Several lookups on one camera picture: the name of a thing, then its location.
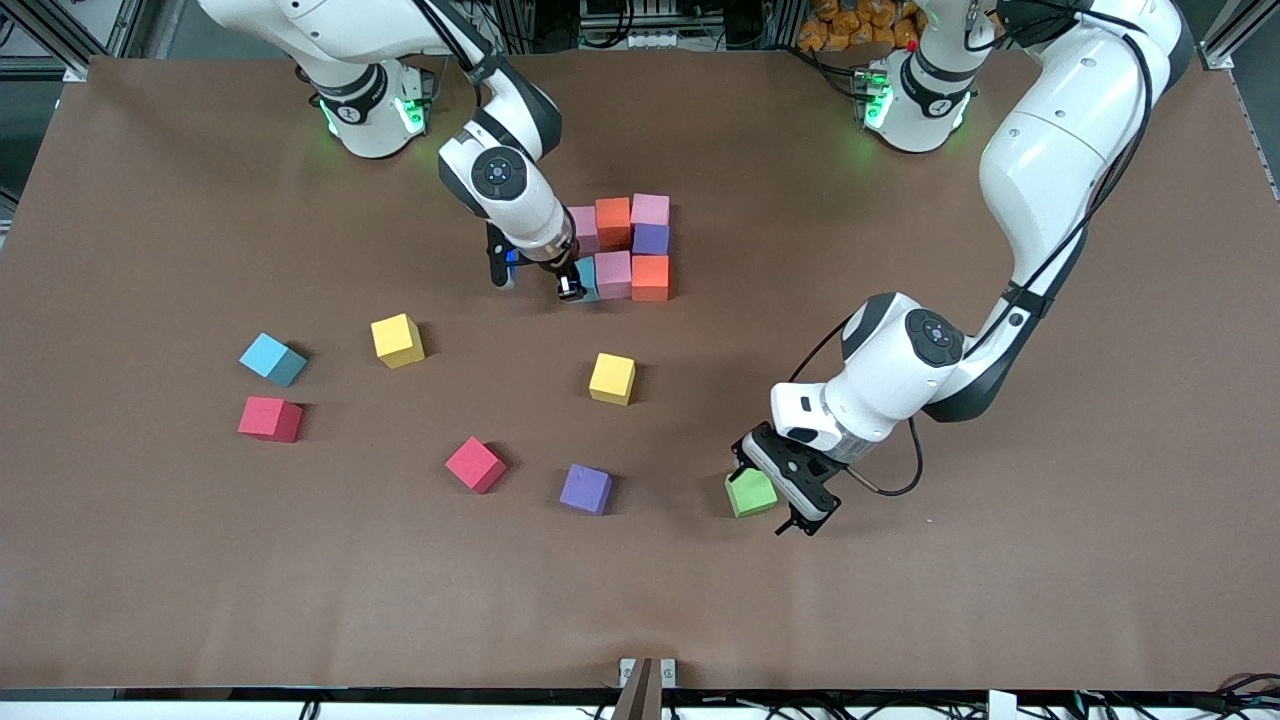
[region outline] stack of cubes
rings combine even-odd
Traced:
[[[671,297],[671,197],[636,193],[568,210],[582,255],[577,273],[586,288],[579,302]]]

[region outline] red cube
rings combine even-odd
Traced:
[[[507,465],[475,437],[468,437],[467,442],[444,461],[444,466],[477,495],[488,492],[507,470]]]
[[[270,442],[293,442],[302,424],[302,409],[279,397],[251,395],[244,401],[239,432]]]

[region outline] brown table surface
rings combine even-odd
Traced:
[[[1034,78],[991,59],[942,150],[896,154],[785,55],[518,63],[563,108],[567,204],[673,197],[668,304],[488,284],[436,179],[470,113],[346,154],[287,63],[95,61],[0,261],[0,683],[595,685],[677,657],[703,687],[1212,688],[1280,665],[1277,209],[1225,74],[1160,104],[1057,306],[927,473],[852,482],[814,538],[733,520],[728,446],[841,316],[904,290],[973,332],[1010,254],[977,182]],[[410,313],[430,356],[380,365]],[[310,357],[284,391],[259,333]],[[586,395],[599,351],[636,402]],[[838,366],[835,351],[810,377]],[[297,445],[236,433],[305,404]],[[486,496],[444,459],[511,470]],[[557,505],[571,462],[604,518]],[[904,430],[864,470],[913,470]]]

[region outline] cube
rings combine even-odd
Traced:
[[[636,193],[631,199],[631,224],[669,225],[671,197],[667,195]]]
[[[628,405],[635,379],[635,360],[602,352],[595,357],[595,370],[591,373],[591,384],[588,389],[595,400]]]
[[[444,461],[444,466],[476,495],[489,492],[493,483],[507,470],[507,465],[475,436],[468,437],[467,442]]]
[[[241,355],[241,365],[262,375],[280,387],[293,384],[307,361],[274,337],[260,333]]]
[[[573,231],[577,233],[577,251],[581,255],[594,255],[600,251],[600,238],[595,234],[595,206],[570,208],[573,215]]]
[[[631,247],[631,202],[626,197],[595,201],[595,237],[602,252]]]
[[[600,299],[600,293],[595,291],[595,258],[579,258],[573,265],[577,268],[577,277],[582,281],[586,295],[570,302],[595,302]]]
[[[728,503],[733,507],[735,518],[764,512],[778,503],[773,483],[754,468],[744,470],[736,479],[730,474],[724,478],[724,489],[728,491]]]
[[[600,300],[631,297],[631,254],[626,250],[595,256],[595,291]]]
[[[631,258],[631,300],[658,302],[671,297],[671,258],[635,255]]]
[[[632,255],[667,255],[671,245],[671,225],[646,225],[640,223],[631,237]]]
[[[244,401],[241,424],[237,432],[269,442],[293,442],[298,439],[298,427],[302,424],[302,409],[279,397],[259,397],[251,395]]]
[[[612,486],[613,480],[607,473],[581,465],[570,465],[568,477],[564,478],[564,489],[561,491],[561,505],[599,518],[604,515],[604,505],[609,501]]]
[[[374,352],[388,368],[401,368],[426,357],[422,336],[407,314],[401,313],[369,327],[374,331]]]

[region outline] pink cube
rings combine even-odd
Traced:
[[[474,436],[444,461],[444,466],[476,495],[489,492],[493,483],[507,470],[507,465]]]
[[[631,254],[626,250],[595,256],[595,292],[600,300],[631,297]]]
[[[632,225],[666,225],[671,223],[671,197],[636,193],[631,199]]]
[[[579,255],[594,255],[599,252],[600,238],[595,236],[595,205],[570,208],[568,214],[573,215]]]
[[[251,395],[244,401],[238,432],[270,442],[293,442],[298,439],[298,425],[301,424],[302,409],[297,405],[279,397]]]

